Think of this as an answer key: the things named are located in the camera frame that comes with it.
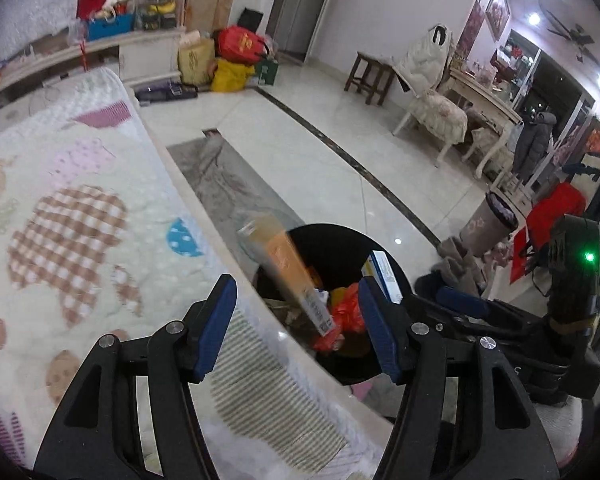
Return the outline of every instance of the black dark strip floor border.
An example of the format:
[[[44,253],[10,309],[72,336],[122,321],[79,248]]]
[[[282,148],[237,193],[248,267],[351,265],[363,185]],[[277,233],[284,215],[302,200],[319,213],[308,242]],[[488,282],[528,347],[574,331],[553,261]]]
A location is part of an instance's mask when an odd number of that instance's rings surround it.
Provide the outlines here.
[[[328,136],[326,136],[322,131],[313,126],[304,117],[293,111],[283,102],[273,97],[273,95],[271,95],[266,90],[262,88],[254,88],[254,90],[258,94],[263,96],[267,101],[280,108],[285,114],[291,117],[296,123],[300,124],[304,129],[314,134],[314,136],[320,139],[326,146],[328,146],[331,149],[331,151],[333,151],[342,160],[349,164],[354,170],[356,170],[362,178],[364,178],[369,184],[375,187],[382,194],[382,196],[384,196],[389,202],[391,202],[391,204],[398,211],[400,211],[400,213],[402,213],[402,215],[409,222],[411,222],[411,224],[429,241],[430,244],[432,244],[434,247],[437,247],[440,244],[440,240],[438,239],[438,237],[435,234],[433,234],[431,229],[429,229],[425,225],[425,223],[417,217],[416,213],[409,209],[402,200],[395,196],[391,192],[391,190],[388,189],[387,186],[385,186],[375,176],[373,176],[373,174],[367,168],[365,168],[355,158],[349,155],[349,153],[343,150],[337,142],[331,140]]]

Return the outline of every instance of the yellow bag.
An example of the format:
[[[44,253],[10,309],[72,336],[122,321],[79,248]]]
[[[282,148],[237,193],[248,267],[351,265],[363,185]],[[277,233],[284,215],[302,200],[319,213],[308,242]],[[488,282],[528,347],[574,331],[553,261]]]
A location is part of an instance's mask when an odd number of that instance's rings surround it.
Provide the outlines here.
[[[237,92],[243,90],[247,80],[256,73],[253,66],[218,59],[218,70],[211,83],[212,92]]]
[[[178,50],[178,66],[182,72],[182,82],[187,85],[205,85],[211,81],[209,63],[216,56],[214,40],[205,38],[192,46]]]

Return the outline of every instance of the hanging coat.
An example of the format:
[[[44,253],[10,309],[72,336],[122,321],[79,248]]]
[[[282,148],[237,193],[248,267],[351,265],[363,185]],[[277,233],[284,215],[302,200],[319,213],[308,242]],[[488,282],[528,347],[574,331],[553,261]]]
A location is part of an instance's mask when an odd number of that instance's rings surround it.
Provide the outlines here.
[[[536,115],[535,123],[526,124],[522,129],[511,168],[511,173],[517,175],[520,182],[525,182],[534,174],[549,146],[555,123],[555,115],[540,112]]]

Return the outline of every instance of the vanity table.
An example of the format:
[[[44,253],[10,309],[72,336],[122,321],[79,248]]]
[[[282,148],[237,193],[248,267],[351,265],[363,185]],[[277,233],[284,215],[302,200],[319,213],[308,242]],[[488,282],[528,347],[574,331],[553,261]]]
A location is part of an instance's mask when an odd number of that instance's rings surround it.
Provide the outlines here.
[[[446,95],[451,90],[471,102],[477,112],[484,115],[497,127],[496,133],[498,134],[498,141],[486,153],[475,170],[475,177],[480,179],[487,162],[500,148],[503,148],[506,145],[514,127],[522,122],[522,117],[520,117],[509,104],[498,99],[484,86],[480,85],[473,77],[460,70],[456,70],[455,68],[450,70],[449,79],[441,85],[438,92]],[[467,160],[475,151],[476,147],[477,144],[474,143],[462,160]]]

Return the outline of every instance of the black bag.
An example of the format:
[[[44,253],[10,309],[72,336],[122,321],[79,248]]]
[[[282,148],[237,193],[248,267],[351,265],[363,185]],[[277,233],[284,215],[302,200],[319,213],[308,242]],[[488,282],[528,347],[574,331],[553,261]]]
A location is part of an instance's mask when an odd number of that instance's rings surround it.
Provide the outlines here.
[[[257,10],[245,8],[238,20],[238,27],[246,28],[255,34],[258,31],[263,16],[264,14]]]

